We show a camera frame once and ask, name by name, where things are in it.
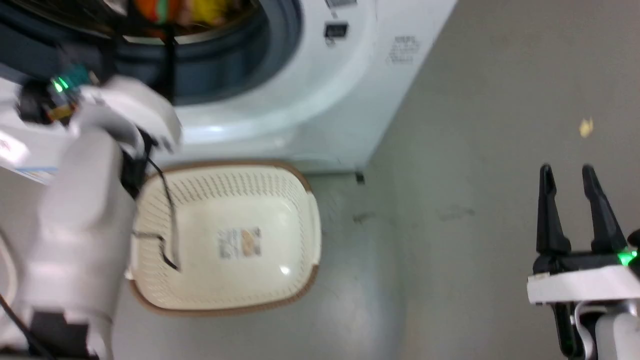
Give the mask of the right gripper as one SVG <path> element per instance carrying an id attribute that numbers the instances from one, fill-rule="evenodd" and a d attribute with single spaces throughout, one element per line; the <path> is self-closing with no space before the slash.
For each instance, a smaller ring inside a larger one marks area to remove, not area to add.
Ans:
<path id="1" fill-rule="evenodd" d="M 639 299 L 639 231 L 626 240 L 592 165 L 582 167 L 582 181 L 592 218 L 590 248 L 599 254 L 569 254 L 572 247 L 560 222 L 553 169 L 550 164 L 540 168 L 535 242 L 540 256 L 526 281 L 533 305 Z"/>

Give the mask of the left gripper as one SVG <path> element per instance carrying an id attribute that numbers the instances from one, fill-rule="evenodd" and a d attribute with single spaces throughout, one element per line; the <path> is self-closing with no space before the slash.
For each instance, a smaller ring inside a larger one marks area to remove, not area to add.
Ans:
<path id="1" fill-rule="evenodd" d="M 165 25 L 164 57 L 158 75 L 158 93 L 171 104 L 175 100 L 176 43 L 173 25 Z M 60 69 L 48 79 L 26 80 L 16 98 L 16 112 L 23 123 L 67 126 L 82 100 L 82 88 L 100 87 L 116 72 L 115 48 L 77 42 L 57 46 Z"/>

